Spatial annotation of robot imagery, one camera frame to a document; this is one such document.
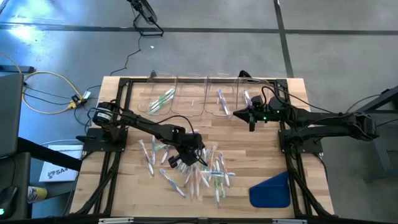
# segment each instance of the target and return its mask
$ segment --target wooden table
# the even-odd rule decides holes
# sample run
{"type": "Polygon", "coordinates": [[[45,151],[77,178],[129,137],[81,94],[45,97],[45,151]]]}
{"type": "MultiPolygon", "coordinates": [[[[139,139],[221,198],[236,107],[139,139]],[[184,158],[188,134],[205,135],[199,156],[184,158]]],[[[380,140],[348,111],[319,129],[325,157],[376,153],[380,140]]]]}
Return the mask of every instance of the wooden table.
{"type": "MultiPolygon", "coordinates": [[[[110,101],[116,97],[119,79],[120,77],[104,77],[98,101],[110,101]]],[[[308,101],[303,79],[288,78],[287,80],[290,93],[308,101]]],[[[261,85],[253,86],[250,89],[251,96],[254,96],[254,91],[260,95],[261,85]]],[[[119,166],[112,216],[195,218],[292,218],[294,216],[292,204],[287,208],[255,208],[249,202],[248,189],[250,187],[286,171],[285,158],[280,152],[277,138],[279,124],[277,122],[257,123],[256,131],[250,133],[249,125],[244,121],[236,118],[225,119],[215,116],[215,114],[223,114],[221,105],[216,103],[217,87],[213,86],[212,90],[208,92],[208,104],[205,106],[206,110],[212,113],[204,111],[201,116],[192,117],[190,120],[193,127],[199,129],[200,134],[203,136],[203,142],[207,146],[217,145],[217,150],[223,151],[228,172],[236,173],[236,177],[231,178],[231,188],[227,189],[226,198],[221,199],[221,206],[217,208],[215,205],[213,187],[206,189],[201,186],[200,198],[198,199],[190,200],[189,197],[182,198],[179,196],[166,179],[160,175],[159,167],[166,169],[173,180],[181,187],[186,177],[171,169],[167,162],[160,166],[160,160],[164,154],[163,151],[158,152],[156,155],[155,177],[150,178],[138,143],[138,140],[143,139],[147,149],[150,151],[150,136],[137,129],[129,128],[126,150],[122,154],[119,166]]],[[[234,95],[228,92],[229,87],[223,87],[227,102],[233,100],[234,95]]],[[[154,91],[164,93],[167,88],[167,86],[157,86],[154,91]]],[[[184,97],[180,97],[178,107],[173,107],[174,110],[178,108],[181,113],[189,114],[190,111],[197,111],[197,108],[203,108],[204,99],[201,94],[203,85],[189,86],[189,88],[185,86],[183,91],[185,91],[184,97]]],[[[132,88],[129,109],[153,120],[166,117],[165,115],[154,118],[138,110],[140,103],[142,103],[142,98],[147,99],[148,97],[146,84],[135,83],[132,88]]],[[[242,100],[239,98],[238,101],[238,106],[242,106],[243,98],[242,100]]],[[[292,98],[292,104],[309,110],[306,104],[295,98],[292,98]]],[[[184,119],[173,118],[166,123],[184,126],[189,129],[189,125],[184,119]]],[[[176,155],[177,152],[173,150],[171,154],[176,155]]],[[[103,157],[103,152],[94,152],[83,161],[71,212],[81,208],[97,187],[103,157]]],[[[314,155],[303,154],[302,157],[309,189],[323,207],[333,213],[322,164],[314,155]]],[[[105,189],[102,209],[106,204],[107,192],[108,189],[105,189]]],[[[302,194],[299,190],[298,199],[300,200],[300,208],[304,211],[302,194]]]]}

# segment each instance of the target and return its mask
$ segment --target black metal frame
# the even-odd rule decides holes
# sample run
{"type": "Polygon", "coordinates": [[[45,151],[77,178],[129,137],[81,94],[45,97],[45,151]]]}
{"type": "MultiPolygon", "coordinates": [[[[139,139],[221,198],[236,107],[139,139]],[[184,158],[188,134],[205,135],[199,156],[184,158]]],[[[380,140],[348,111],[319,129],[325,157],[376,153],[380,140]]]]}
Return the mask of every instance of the black metal frame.
{"type": "MultiPolygon", "coordinates": [[[[365,112],[365,113],[374,113],[374,114],[397,114],[398,113],[398,86],[384,90],[380,96],[376,99],[370,101],[366,105],[360,107],[357,111],[365,112]],[[378,108],[384,106],[387,103],[392,102],[394,109],[393,110],[378,110],[378,108]]],[[[366,183],[370,183],[377,179],[384,179],[388,177],[398,177],[398,169],[394,169],[387,149],[381,149],[376,146],[373,141],[373,146],[376,149],[376,153],[379,157],[380,163],[382,165],[383,171],[377,174],[368,174],[363,179],[366,183]]]]}
{"type": "MultiPolygon", "coordinates": [[[[149,77],[150,80],[152,80],[152,82],[159,82],[159,83],[167,83],[170,82],[170,80],[163,80],[163,79],[152,79],[154,76],[156,76],[155,73],[151,73],[151,76],[149,77]]],[[[240,74],[239,77],[247,77],[244,74],[240,74]]],[[[146,83],[148,81],[148,79],[146,78],[120,78],[119,81],[119,86],[118,86],[118,93],[116,96],[116,103],[120,104],[121,101],[121,93],[123,91],[123,87],[127,84],[127,93],[126,93],[126,101],[125,101],[125,108],[129,107],[129,102],[131,99],[131,92],[132,92],[132,86],[134,83],[146,83]]],[[[195,79],[189,79],[189,78],[181,78],[178,79],[179,83],[195,83],[198,80],[195,79]]],[[[235,82],[235,80],[225,80],[223,78],[212,78],[211,81],[213,83],[226,83],[226,82],[235,82]]],[[[289,92],[289,89],[287,88],[287,80],[286,79],[280,79],[280,80],[268,80],[268,82],[274,86],[275,88],[275,92],[277,93],[278,96],[280,96],[280,91],[277,91],[278,89],[280,90],[284,90],[286,92],[289,92]]],[[[290,102],[290,96],[286,93],[284,93],[283,95],[284,98],[288,99],[288,101],[290,102]]],[[[285,123],[280,122],[280,129],[281,130],[285,130],[285,123]]],[[[100,180],[99,182],[102,183],[104,181],[104,178],[106,177],[106,174],[109,173],[108,172],[108,164],[109,164],[109,159],[110,159],[110,155],[111,152],[105,152],[105,156],[104,156],[104,162],[103,162],[103,167],[101,170],[101,176],[100,176],[100,180]]],[[[114,158],[114,164],[112,165],[115,169],[116,172],[114,172],[113,176],[112,176],[112,180],[111,180],[111,187],[109,188],[109,194],[108,194],[108,200],[106,202],[106,208],[104,210],[105,214],[110,215],[111,214],[111,209],[112,209],[112,203],[113,203],[113,197],[114,197],[114,190],[115,190],[115,186],[116,186],[116,179],[117,179],[117,175],[118,175],[118,167],[119,167],[119,162],[120,162],[120,158],[121,158],[121,152],[116,152],[115,154],[115,158],[114,158]]],[[[289,164],[292,163],[292,157],[290,155],[290,153],[285,153],[285,159],[286,159],[286,163],[289,166],[289,164]]],[[[301,155],[299,153],[296,154],[296,161],[297,161],[297,168],[298,168],[298,176],[299,178],[302,179],[302,182],[306,184],[305,181],[305,173],[304,173],[304,168],[303,168],[303,162],[302,162],[302,158],[301,155]]],[[[294,177],[293,174],[291,174],[289,172],[289,185],[290,185],[290,192],[292,195],[292,203],[293,203],[293,208],[294,208],[294,214],[295,216],[297,215],[302,215],[303,213],[300,210],[299,207],[299,201],[298,201],[298,197],[297,197],[297,189],[296,186],[294,184],[294,177]]],[[[98,199],[96,200],[95,203],[95,208],[94,208],[94,214],[99,214],[100,213],[100,206],[101,206],[101,199],[102,199],[102,191],[99,193],[100,196],[98,197],[98,199]]],[[[312,214],[312,210],[311,210],[311,206],[309,203],[309,200],[307,198],[306,195],[304,195],[304,205],[305,205],[305,214],[312,214]]],[[[230,221],[234,221],[235,219],[224,219],[224,222],[230,222],[230,221]]],[[[270,219],[250,219],[251,221],[254,220],[258,220],[259,222],[266,222],[269,221],[270,219]]]]}
{"type": "MultiPolygon", "coordinates": [[[[152,73],[150,79],[155,76],[155,73],[152,73]]],[[[118,93],[116,96],[116,102],[120,103],[121,94],[123,91],[123,87],[127,85],[127,93],[126,93],[126,101],[125,108],[129,107],[132,86],[134,83],[145,83],[148,79],[146,78],[120,78],[118,93]]],[[[179,79],[180,83],[195,83],[198,80],[182,78],[179,79]]],[[[235,82],[235,80],[225,80],[223,78],[212,78],[211,81],[213,83],[228,83],[235,82]]],[[[158,83],[167,83],[170,80],[163,79],[154,79],[152,82],[158,83]]],[[[281,96],[281,92],[279,90],[284,90],[287,93],[289,92],[287,86],[287,80],[278,79],[278,80],[268,80],[268,82],[274,87],[274,90],[278,96],[281,96]]],[[[290,102],[290,96],[287,93],[283,93],[283,97],[286,98],[290,102]]],[[[286,130],[285,123],[280,122],[280,130],[286,130]]],[[[119,163],[121,159],[122,152],[115,152],[115,157],[112,166],[108,170],[109,160],[111,157],[111,152],[105,152],[103,167],[101,171],[101,178],[98,188],[94,191],[93,195],[90,197],[89,201],[83,206],[83,208],[76,213],[69,214],[67,217],[52,217],[52,218],[41,218],[35,220],[18,220],[10,223],[98,223],[99,218],[110,218],[114,191],[116,188],[116,180],[118,176],[119,163]],[[100,213],[101,207],[101,198],[102,193],[107,185],[107,183],[111,181],[108,199],[106,202],[106,207],[103,213],[100,213]],[[93,214],[89,215],[91,207],[95,204],[95,208],[93,210],[93,214]]],[[[292,196],[292,204],[294,209],[294,219],[284,219],[284,218],[163,218],[163,217],[134,217],[134,222],[136,223],[145,223],[145,222],[195,222],[197,224],[210,224],[210,223],[381,223],[381,222],[371,222],[371,221],[363,221],[363,220],[352,220],[346,218],[338,218],[336,216],[330,215],[324,209],[319,208],[314,205],[318,205],[319,203],[316,201],[315,197],[312,195],[311,191],[308,189],[305,173],[303,168],[303,162],[300,153],[296,153],[296,163],[297,170],[294,168],[292,162],[292,152],[285,152],[285,160],[287,164],[287,170],[289,172],[289,187],[290,194],[292,196]],[[301,211],[299,206],[299,200],[297,195],[296,183],[300,186],[303,197],[304,197],[304,206],[305,206],[305,214],[301,211]],[[312,205],[315,211],[319,216],[312,215],[312,205]]]]}

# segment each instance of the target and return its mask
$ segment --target gray floor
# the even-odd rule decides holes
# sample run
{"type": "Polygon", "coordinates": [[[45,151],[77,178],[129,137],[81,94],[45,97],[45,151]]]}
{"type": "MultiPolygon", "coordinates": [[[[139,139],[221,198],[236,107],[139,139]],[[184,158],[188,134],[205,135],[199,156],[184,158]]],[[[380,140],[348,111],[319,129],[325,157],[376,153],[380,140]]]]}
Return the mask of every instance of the gray floor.
{"type": "MultiPolygon", "coordinates": [[[[159,24],[165,27],[278,28],[271,0],[149,2],[159,24]]],[[[280,6],[286,29],[398,29],[397,1],[281,0],[280,6]]],[[[131,27],[131,21],[131,9],[125,1],[13,0],[0,14],[0,22],[131,27]]],[[[32,29],[0,30],[0,36],[0,50],[20,65],[61,73],[80,91],[100,84],[103,76],[123,67],[126,55],[137,50],[139,38],[135,32],[32,29]]],[[[398,85],[396,35],[288,35],[287,43],[294,77],[305,79],[314,105],[345,111],[360,98],[398,85]]],[[[278,34],[166,33],[163,38],[142,38],[140,46],[142,51],[130,58],[128,69],[117,75],[148,75],[151,70],[178,75],[237,74],[245,69],[253,76],[287,76],[278,34]]],[[[8,62],[0,58],[0,63],[8,62]]],[[[73,93],[64,82],[48,75],[38,75],[29,83],[59,95],[73,93]]],[[[58,98],[51,100],[61,102],[58,98]]],[[[43,110],[60,109],[29,101],[43,110]]],[[[78,114],[86,120],[84,111],[78,114]]],[[[22,106],[23,138],[42,143],[73,139],[83,133],[83,126],[75,122],[72,112],[49,116],[22,106]]],[[[362,180],[379,168],[372,145],[350,138],[324,139],[322,143],[336,214],[397,222],[397,179],[372,184],[362,180]]],[[[32,176],[40,170],[41,163],[33,161],[32,176]]],[[[34,216],[59,215],[65,202],[66,197],[59,197],[37,203],[34,216]]]]}

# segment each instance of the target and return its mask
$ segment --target clear plastic bin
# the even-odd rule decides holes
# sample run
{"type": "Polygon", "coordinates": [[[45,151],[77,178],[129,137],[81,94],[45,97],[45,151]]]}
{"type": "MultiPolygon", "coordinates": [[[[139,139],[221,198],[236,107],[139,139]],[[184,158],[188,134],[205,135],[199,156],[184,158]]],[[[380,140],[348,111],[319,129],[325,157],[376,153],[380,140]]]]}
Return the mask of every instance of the clear plastic bin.
{"type": "Polygon", "coordinates": [[[148,78],[138,110],[151,116],[167,115],[175,98],[177,77],[165,72],[156,74],[156,77],[148,78]]]}
{"type": "Polygon", "coordinates": [[[251,98],[254,96],[260,95],[263,103],[269,101],[273,94],[267,88],[264,88],[264,94],[266,96],[266,100],[264,99],[264,95],[262,94],[261,88],[264,85],[270,85],[269,82],[265,79],[259,78],[239,78],[238,81],[238,98],[236,100],[236,108],[237,110],[241,110],[246,108],[248,105],[251,105],[251,98]]]}
{"type": "Polygon", "coordinates": [[[205,111],[216,118],[230,118],[236,110],[238,76],[210,75],[207,81],[205,111]]]}
{"type": "Polygon", "coordinates": [[[201,116],[205,109],[207,80],[206,75],[197,73],[178,76],[172,112],[191,118],[201,116]]]}

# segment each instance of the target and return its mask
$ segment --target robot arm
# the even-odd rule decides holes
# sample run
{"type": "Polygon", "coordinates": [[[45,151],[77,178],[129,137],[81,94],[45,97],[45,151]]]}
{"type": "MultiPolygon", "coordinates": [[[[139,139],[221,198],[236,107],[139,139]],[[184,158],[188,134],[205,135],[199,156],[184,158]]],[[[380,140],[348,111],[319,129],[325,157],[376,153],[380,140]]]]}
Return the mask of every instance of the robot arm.
{"type": "Polygon", "coordinates": [[[119,120],[113,120],[113,111],[119,111],[119,106],[116,103],[102,102],[98,104],[93,117],[93,122],[103,129],[106,141],[118,140],[121,131],[118,126],[130,126],[154,135],[157,140],[164,144],[174,146],[178,155],[169,158],[171,167],[176,167],[179,159],[188,166],[199,161],[197,151],[198,149],[201,151],[205,147],[200,134],[186,133],[185,128],[172,124],[155,123],[125,109],[123,109],[122,114],[119,114],[119,120]]]}
{"type": "Polygon", "coordinates": [[[363,141],[371,141],[379,135],[376,122],[368,115],[354,113],[313,113],[296,108],[284,99],[272,97],[268,104],[262,102],[261,96],[251,99],[252,105],[233,114],[249,123],[249,130],[254,131],[257,122],[283,121],[291,130],[284,130],[284,141],[302,145],[310,138],[350,136],[363,141]],[[311,124],[322,125],[311,127],[311,124]]]}

